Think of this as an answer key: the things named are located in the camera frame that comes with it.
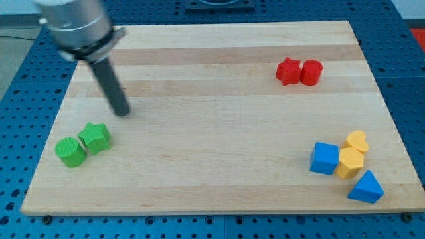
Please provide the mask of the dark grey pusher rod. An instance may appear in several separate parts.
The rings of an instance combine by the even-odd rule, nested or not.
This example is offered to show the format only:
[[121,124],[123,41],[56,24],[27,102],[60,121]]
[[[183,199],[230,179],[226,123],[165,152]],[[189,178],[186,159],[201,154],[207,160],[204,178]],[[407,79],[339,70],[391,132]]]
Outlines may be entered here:
[[130,113],[129,102],[109,58],[92,62],[89,66],[115,115],[120,117],[128,115]]

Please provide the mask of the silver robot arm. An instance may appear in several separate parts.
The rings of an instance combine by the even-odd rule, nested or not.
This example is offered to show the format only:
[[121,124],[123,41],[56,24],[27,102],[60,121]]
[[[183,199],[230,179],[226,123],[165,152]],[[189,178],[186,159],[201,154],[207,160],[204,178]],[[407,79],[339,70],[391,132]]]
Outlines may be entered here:
[[85,61],[113,112],[128,115],[130,105],[110,61],[126,29],[113,27],[99,0],[34,0],[34,4],[41,12],[39,23],[50,31],[60,55],[68,61]]

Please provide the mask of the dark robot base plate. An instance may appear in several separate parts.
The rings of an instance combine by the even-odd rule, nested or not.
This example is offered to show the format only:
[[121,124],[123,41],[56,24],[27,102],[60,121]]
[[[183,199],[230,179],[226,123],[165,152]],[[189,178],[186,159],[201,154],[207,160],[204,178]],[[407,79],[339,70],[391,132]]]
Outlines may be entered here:
[[186,10],[254,9],[256,0],[185,0]]

